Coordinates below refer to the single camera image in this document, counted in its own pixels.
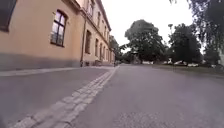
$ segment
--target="asphalt road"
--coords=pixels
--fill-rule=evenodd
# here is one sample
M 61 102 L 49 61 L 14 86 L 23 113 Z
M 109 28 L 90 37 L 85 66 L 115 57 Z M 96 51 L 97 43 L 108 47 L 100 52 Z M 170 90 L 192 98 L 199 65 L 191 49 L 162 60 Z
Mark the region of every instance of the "asphalt road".
M 0 77 L 0 128 L 48 108 L 104 74 L 96 68 Z
M 121 66 L 75 128 L 224 128 L 224 80 Z

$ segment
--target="street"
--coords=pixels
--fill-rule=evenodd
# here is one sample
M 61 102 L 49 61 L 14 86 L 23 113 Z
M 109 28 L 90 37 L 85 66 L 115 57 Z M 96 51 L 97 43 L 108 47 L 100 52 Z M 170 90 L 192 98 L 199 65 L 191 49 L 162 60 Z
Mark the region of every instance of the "street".
M 2 121 L 8 125 L 34 115 L 76 91 L 72 95 L 77 97 L 77 93 L 80 98 L 68 97 L 66 102 L 57 102 L 69 108 L 67 114 L 61 111 L 65 109 L 57 109 L 53 117 L 60 118 L 55 123 L 41 118 L 45 123 L 37 123 L 41 125 L 32 128 L 58 128 L 61 120 L 67 120 L 65 117 L 69 117 L 72 128 L 224 127 L 224 79 L 147 65 L 120 65 L 111 77 L 105 76 L 107 71 L 107 68 L 83 68 L 0 77 L 0 126 Z M 105 77 L 98 81 L 104 84 L 88 84 L 101 75 Z
M 15 123 L 72 94 L 73 91 L 80 89 L 106 71 L 83 68 L 0 77 L 0 118 L 7 125 Z
M 224 80 L 121 66 L 75 128 L 223 128 Z

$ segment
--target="foliage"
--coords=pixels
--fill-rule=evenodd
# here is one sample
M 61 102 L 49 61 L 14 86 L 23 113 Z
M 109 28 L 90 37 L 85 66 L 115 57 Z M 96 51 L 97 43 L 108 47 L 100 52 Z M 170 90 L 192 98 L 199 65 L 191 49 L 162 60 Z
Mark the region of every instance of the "foliage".
M 224 0 L 187 0 L 202 42 L 222 48 L 224 42 Z
M 161 43 L 162 37 L 158 34 L 159 29 L 145 20 L 135 21 L 126 31 L 125 37 L 130 41 L 121 46 L 121 49 L 131 48 L 138 58 L 143 61 L 160 60 L 164 55 L 165 48 Z
M 207 64 L 218 64 L 220 60 L 219 53 L 216 47 L 213 44 L 208 44 L 205 48 L 204 60 Z
M 168 24 L 168 27 L 171 29 L 173 27 L 173 24 Z
M 131 51 L 128 51 L 127 53 L 123 54 L 122 61 L 124 63 L 131 63 L 134 61 L 134 54 Z
M 174 62 L 184 61 L 187 63 L 200 62 L 200 43 L 196 37 L 194 25 L 180 24 L 175 27 L 175 32 L 170 39 L 171 57 Z
M 115 60 L 121 60 L 122 57 L 121 49 L 114 36 L 110 36 L 109 41 L 110 41 L 110 48 L 113 49 L 115 53 Z

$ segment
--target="stone paving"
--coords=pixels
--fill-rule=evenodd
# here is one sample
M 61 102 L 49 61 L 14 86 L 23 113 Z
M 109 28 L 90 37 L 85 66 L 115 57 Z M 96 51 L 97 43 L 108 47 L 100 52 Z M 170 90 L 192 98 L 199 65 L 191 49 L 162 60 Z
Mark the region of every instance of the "stone paving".
M 110 68 L 107 73 L 75 91 L 71 96 L 63 98 L 50 108 L 24 118 L 10 128 L 73 128 L 76 117 L 103 90 L 117 68 L 119 67 Z
M 49 72 L 69 71 L 78 68 L 51 68 L 51 69 L 30 69 L 30 70 L 18 70 L 18 71 L 0 71 L 0 77 L 2 76 L 25 76 L 34 75 Z

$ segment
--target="building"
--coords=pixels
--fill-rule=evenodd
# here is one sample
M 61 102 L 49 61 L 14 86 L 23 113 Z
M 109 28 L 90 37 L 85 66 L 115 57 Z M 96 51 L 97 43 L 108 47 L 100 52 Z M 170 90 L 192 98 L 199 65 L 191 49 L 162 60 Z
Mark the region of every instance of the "building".
M 0 70 L 114 61 L 101 0 L 5 0 L 0 8 Z
M 224 66 L 224 50 L 220 50 L 220 64 Z

